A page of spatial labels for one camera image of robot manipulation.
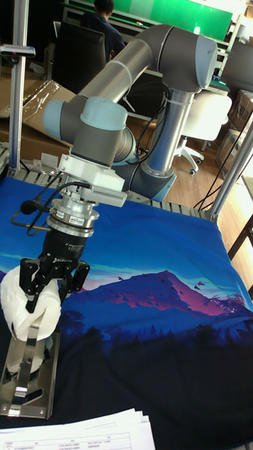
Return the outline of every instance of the green wall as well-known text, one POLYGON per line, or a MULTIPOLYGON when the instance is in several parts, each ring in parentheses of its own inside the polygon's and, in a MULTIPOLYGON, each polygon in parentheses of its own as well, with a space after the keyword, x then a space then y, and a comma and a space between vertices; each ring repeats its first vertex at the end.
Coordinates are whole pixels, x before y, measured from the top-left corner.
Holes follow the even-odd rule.
POLYGON ((115 11, 138 18, 167 23, 193 32, 224 40, 232 13, 200 5, 189 0, 114 0, 115 11))

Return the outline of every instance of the white chair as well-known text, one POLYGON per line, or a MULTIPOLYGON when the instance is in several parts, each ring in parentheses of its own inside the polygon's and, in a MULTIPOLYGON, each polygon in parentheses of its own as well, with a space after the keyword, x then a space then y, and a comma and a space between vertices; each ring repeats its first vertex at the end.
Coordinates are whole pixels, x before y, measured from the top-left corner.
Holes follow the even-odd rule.
POLYGON ((232 105, 232 100, 213 92, 200 92, 194 97, 183 128, 181 142, 174 153, 174 156, 184 156, 193 166, 190 174, 194 175, 198 171, 198 164, 204 160, 204 156, 186 146, 187 138, 202 139, 203 141, 214 141, 219 134, 221 125, 228 121, 228 111, 232 105))

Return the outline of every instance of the sticker label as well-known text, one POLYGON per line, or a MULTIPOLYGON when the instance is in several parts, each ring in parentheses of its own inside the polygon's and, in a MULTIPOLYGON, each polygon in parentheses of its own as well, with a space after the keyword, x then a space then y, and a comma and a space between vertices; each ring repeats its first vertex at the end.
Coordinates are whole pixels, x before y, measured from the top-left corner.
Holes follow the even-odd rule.
POLYGON ((82 225, 84 225, 84 219, 80 219, 79 217, 76 217, 76 216, 70 216, 69 223, 73 224, 73 225, 82 226, 82 225))

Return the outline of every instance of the white paper document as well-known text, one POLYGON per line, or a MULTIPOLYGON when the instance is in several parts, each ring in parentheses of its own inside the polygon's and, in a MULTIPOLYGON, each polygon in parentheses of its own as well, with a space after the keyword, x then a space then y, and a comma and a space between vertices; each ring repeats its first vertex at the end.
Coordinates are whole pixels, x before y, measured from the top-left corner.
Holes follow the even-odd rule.
POLYGON ((134 409, 67 425, 1 430, 0 450, 155 450, 150 422, 134 409))

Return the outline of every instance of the light blue joint cap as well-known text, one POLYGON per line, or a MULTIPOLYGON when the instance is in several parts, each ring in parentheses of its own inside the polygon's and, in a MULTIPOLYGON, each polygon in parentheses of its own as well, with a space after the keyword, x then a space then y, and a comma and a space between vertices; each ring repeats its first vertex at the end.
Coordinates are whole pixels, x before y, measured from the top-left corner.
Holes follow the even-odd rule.
POLYGON ((56 98, 51 100, 45 107, 43 114, 43 126, 47 133, 61 140, 60 115, 64 100, 56 98))
POLYGON ((218 47, 216 42, 200 34, 197 37, 195 48, 195 69, 197 83, 202 89, 206 89, 211 83, 217 54, 218 47))
POLYGON ((108 131, 124 129, 127 110, 123 106, 101 97, 90 97, 80 116, 84 124, 108 131))

